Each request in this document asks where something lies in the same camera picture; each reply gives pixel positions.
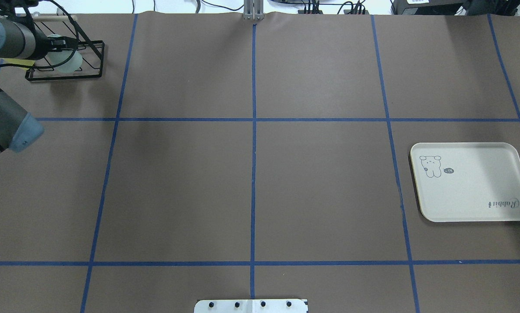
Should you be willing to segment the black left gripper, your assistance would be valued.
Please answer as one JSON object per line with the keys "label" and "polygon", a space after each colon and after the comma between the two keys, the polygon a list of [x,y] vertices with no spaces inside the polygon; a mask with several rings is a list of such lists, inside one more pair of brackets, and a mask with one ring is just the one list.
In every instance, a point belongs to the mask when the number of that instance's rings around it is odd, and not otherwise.
{"label": "black left gripper", "polygon": [[67,37],[46,37],[47,52],[67,51]]}

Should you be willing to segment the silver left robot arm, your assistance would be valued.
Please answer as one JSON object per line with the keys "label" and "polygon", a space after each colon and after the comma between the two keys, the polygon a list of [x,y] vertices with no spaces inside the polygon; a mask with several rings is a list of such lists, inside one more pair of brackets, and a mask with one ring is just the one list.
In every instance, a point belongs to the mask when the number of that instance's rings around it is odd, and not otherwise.
{"label": "silver left robot arm", "polygon": [[[0,17],[0,59],[40,60],[52,49],[53,40],[36,30],[30,13]],[[40,122],[0,88],[0,153],[19,153],[43,132]]]}

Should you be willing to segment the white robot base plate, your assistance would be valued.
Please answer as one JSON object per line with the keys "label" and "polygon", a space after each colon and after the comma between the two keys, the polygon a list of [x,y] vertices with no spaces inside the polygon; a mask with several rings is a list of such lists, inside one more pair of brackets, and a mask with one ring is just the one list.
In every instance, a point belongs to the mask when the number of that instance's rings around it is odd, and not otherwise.
{"label": "white robot base plate", "polygon": [[303,299],[200,300],[195,313],[308,313]]}

